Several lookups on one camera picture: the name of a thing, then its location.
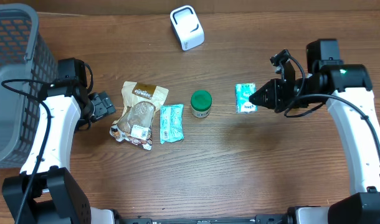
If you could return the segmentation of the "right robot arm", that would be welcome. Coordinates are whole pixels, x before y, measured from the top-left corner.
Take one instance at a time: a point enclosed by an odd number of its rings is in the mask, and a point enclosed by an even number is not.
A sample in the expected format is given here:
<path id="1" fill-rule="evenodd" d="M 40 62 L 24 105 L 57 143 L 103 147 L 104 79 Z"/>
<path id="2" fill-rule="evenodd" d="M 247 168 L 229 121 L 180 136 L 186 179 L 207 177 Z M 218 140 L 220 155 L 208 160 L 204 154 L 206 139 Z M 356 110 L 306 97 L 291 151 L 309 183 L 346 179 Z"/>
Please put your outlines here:
<path id="1" fill-rule="evenodd" d="M 301 108 L 310 114 L 325 106 L 345 153 L 350 195 L 328 207 L 290 207 L 281 223 L 380 223 L 380 125 L 373 83 L 364 65 L 345 64 L 336 39 L 318 39 L 306 47 L 303 68 L 288 50 L 270 61 L 277 78 L 249 101 L 290 116 Z"/>

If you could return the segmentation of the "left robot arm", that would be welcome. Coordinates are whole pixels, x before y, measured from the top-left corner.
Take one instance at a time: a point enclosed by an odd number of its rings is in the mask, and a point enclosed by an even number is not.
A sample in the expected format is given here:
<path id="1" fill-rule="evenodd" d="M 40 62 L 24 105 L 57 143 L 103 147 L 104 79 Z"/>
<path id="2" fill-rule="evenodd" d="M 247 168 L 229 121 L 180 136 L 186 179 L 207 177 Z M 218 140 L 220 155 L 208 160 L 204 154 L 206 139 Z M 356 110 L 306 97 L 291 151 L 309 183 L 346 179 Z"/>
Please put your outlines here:
<path id="1" fill-rule="evenodd" d="M 58 62 L 58 77 L 40 82 L 33 99 L 40 117 L 20 174 L 6 178 L 2 195 L 15 223 L 116 223 L 113 210 L 93 208 L 70 173 L 76 131 L 115 113 L 106 92 L 94 93 L 93 73 L 82 60 Z"/>

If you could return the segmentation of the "clear plastic snack bag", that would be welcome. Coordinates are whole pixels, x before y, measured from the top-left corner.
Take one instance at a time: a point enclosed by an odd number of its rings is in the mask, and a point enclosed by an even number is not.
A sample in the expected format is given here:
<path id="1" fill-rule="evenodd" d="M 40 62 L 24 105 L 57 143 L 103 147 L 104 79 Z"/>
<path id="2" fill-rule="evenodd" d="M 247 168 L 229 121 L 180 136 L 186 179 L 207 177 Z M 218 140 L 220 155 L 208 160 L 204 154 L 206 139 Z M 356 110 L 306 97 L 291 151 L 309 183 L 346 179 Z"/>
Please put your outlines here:
<path id="1" fill-rule="evenodd" d="M 168 97 L 169 90 L 158 85 L 125 82 L 121 89 L 123 113 L 113 122 L 110 135 L 118 142 L 127 141 L 152 150 L 153 118 Z"/>

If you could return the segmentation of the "green white tissue pack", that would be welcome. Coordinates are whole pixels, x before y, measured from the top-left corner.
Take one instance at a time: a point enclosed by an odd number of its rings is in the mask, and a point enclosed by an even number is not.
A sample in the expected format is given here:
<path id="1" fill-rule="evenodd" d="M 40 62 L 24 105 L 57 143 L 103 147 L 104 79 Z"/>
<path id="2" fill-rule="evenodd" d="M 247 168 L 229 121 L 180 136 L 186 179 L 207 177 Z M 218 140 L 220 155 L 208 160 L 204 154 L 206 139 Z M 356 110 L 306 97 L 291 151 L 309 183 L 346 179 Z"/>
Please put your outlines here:
<path id="1" fill-rule="evenodd" d="M 255 83 L 238 83 L 235 85 L 235 108 L 237 114 L 249 114 L 257 111 L 257 106 L 249 101 L 249 96 L 255 92 Z"/>

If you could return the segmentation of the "green lid glass jar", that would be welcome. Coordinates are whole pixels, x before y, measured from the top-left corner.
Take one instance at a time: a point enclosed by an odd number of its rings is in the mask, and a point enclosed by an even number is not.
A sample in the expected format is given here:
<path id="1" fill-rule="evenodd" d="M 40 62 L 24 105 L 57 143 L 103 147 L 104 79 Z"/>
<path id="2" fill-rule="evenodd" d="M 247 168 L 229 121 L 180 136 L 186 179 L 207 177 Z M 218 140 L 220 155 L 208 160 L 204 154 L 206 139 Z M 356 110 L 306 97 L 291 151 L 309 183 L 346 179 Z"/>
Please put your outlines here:
<path id="1" fill-rule="evenodd" d="M 197 90 L 191 96 L 191 111 L 197 118 L 205 118 L 210 114 L 212 96 L 206 90 Z"/>

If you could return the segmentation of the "small teal packet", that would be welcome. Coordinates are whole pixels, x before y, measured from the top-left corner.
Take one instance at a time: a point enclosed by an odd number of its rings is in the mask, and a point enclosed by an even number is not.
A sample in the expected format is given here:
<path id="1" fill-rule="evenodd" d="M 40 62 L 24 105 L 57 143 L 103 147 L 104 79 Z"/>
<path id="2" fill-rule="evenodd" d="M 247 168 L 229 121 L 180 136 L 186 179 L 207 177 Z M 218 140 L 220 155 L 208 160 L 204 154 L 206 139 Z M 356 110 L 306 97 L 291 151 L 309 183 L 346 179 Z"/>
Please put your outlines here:
<path id="1" fill-rule="evenodd" d="M 160 143 L 176 142 L 184 139 L 183 104 L 166 105 L 160 109 Z"/>

